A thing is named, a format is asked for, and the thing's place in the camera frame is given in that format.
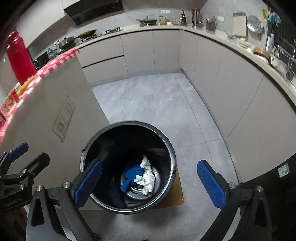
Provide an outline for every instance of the white cloth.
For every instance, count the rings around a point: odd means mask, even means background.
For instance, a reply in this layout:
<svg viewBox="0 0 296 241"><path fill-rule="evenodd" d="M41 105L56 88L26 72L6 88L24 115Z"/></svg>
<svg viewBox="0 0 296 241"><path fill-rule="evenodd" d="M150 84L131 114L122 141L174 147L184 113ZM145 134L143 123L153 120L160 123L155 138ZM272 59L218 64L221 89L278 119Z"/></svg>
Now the white cloth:
<svg viewBox="0 0 296 241"><path fill-rule="evenodd" d="M149 192L153 191L155 176L151 169L150 162L146 156L143 156L140 167L144 168L144 174L143 176L136 175L134 182L143 185L144 187L142 189L142 193L147 195Z"/></svg>

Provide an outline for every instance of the red thermos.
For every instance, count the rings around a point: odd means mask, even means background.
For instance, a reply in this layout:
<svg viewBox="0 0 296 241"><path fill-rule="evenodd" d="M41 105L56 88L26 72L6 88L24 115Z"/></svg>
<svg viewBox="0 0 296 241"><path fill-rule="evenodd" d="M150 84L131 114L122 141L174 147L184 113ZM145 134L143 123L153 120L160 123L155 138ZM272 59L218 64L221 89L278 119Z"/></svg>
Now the red thermos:
<svg viewBox="0 0 296 241"><path fill-rule="evenodd" d="M36 74L36 69L31 61L29 53L25 47L24 41L17 31L12 32L7 40L7 55L11 68L17 78L17 81L23 83L32 75Z"/></svg>

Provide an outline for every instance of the screw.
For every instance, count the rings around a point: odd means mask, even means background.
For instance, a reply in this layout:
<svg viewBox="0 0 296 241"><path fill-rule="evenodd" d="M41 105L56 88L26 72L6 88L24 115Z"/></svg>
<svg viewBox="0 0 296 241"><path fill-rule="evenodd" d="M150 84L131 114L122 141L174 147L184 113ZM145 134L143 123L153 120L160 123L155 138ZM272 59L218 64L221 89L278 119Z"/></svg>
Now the screw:
<svg viewBox="0 0 296 241"><path fill-rule="evenodd" d="M235 189L237 187L235 183L229 183L228 185L231 189Z"/></svg>
<svg viewBox="0 0 296 241"><path fill-rule="evenodd" d="M68 187L70 187L71 186L71 183L70 182L65 182L64 184L63 184L63 188L68 188Z"/></svg>
<svg viewBox="0 0 296 241"><path fill-rule="evenodd" d="M37 191L41 191L42 188L43 188L43 186L42 186L42 185L39 185L39 186L36 187L36 190L37 190Z"/></svg>
<svg viewBox="0 0 296 241"><path fill-rule="evenodd" d="M257 186L256 188L257 188L257 191L258 192L262 192L263 191L263 187L261 187L261 186Z"/></svg>

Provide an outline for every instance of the green and white sticker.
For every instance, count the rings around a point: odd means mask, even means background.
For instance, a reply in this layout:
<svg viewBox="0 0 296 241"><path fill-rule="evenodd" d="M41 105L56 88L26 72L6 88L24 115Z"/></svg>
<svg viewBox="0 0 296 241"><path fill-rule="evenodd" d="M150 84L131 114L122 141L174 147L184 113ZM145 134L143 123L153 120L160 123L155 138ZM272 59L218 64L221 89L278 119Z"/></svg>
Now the green and white sticker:
<svg viewBox="0 0 296 241"><path fill-rule="evenodd" d="M278 172L279 172L279 177L280 178L283 177L283 176L285 176L285 175L288 175L290 173L290 169L289 169L288 163L286 163L282 167L278 168Z"/></svg>

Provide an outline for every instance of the black bucket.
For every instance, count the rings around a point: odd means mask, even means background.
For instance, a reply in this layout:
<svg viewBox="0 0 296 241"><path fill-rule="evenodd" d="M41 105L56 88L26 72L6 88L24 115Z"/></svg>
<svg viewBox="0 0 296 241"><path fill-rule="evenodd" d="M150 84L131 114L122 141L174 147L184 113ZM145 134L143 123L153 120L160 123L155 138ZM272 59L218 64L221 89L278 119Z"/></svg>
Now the black bucket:
<svg viewBox="0 0 296 241"><path fill-rule="evenodd" d="M127 193L120 190L127 163L146 156L151 164L155 186L142 194L141 185ZM157 128L139 121L124 121L106 127L88 143L81 156L81 171L98 159L103 172L91 198L100 207L119 214L134 214L159 203L171 188L176 173L176 155L168 138Z"/></svg>

